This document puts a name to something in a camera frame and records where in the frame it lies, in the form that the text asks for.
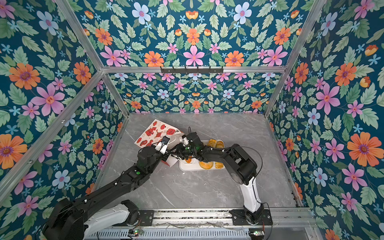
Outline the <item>golden croissant fake bread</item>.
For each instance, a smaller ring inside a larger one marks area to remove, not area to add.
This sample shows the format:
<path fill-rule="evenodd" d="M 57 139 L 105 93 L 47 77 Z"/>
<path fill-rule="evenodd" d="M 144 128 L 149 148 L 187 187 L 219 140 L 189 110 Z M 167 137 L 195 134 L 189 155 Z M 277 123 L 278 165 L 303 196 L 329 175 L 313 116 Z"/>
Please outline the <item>golden croissant fake bread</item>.
<path fill-rule="evenodd" d="M 212 148 L 215 148 L 216 145 L 217 145 L 217 140 L 215 140 L 215 139 L 210 139 L 207 143 L 207 146 L 212 147 Z"/>

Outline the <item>orange round fake bread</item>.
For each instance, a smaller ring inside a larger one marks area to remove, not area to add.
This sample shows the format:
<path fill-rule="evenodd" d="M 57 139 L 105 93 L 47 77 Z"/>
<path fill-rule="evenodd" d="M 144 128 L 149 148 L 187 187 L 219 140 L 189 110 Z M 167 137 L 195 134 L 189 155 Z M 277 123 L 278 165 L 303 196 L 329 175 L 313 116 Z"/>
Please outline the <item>orange round fake bread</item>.
<path fill-rule="evenodd" d="M 205 163 L 205 162 L 199 162 L 199 166 L 204 169 L 204 170 L 209 170 L 213 167 L 214 163 L 213 162 L 208 162 L 208 163 Z"/>

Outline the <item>red white paper bag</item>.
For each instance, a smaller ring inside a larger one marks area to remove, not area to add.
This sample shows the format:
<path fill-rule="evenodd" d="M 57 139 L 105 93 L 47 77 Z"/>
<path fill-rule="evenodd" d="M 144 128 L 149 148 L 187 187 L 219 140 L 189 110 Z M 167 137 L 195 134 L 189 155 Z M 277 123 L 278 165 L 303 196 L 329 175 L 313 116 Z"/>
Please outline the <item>red white paper bag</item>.
<path fill-rule="evenodd" d="M 178 128 L 155 119 L 136 140 L 135 145 L 141 149 L 151 145 L 156 147 L 163 140 L 163 137 L 167 137 L 170 139 L 167 150 L 170 151 L 183 142 L 184 135 Z"/>

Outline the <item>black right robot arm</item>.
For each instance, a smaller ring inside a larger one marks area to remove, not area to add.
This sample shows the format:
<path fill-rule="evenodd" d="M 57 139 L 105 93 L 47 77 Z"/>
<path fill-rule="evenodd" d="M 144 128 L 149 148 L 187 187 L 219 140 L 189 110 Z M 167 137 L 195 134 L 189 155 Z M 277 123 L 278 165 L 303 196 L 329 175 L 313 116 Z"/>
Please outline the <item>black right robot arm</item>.
<path fill-rule="evenodd" d="M 204 144 L 196 132 L 183 135 L 171 148 L 171 154 L 179 160 L 195 159 L 200 163 L 221 163 L 231 178 L 240 185 L 244 198 L 245 219 L 251 225 L 262 217 L 264 206 L 259 197 L 256 177 L 259 174 L 256 161 L 238 144 L 219 148 Z"/>

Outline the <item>long yellow fake bread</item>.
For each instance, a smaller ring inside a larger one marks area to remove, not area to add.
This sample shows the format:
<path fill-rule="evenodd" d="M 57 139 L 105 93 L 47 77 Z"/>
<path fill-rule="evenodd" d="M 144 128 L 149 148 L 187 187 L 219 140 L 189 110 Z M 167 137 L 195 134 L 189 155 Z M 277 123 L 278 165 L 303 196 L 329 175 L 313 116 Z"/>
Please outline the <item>long yellow fake bread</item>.
<path fill-rule="evenodd" d="M 216 143 L 216 148 L 218 149 L 224 149 L 225 148 L 225 144 L 223 141 L 217 141 Z"/>

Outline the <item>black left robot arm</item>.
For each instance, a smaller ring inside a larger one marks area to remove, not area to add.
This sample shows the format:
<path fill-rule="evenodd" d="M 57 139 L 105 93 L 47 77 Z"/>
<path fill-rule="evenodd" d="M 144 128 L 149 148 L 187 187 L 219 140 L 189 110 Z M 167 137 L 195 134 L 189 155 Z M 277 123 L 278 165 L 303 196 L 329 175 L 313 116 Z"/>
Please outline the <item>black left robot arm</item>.
<path fill-rule="evenodd" d="M 117 179 L 84 197 L 56 204 L 42 228 L 43 235 L 48 240 L 83 240 L 116 224 L 137 225 L 139 208 L 132 201 L 124 200 L 109 209 L 106 206 L 142 186 L 168 156 L 168 151 L 153 146 L 141 149 L 138 161 Z"/>

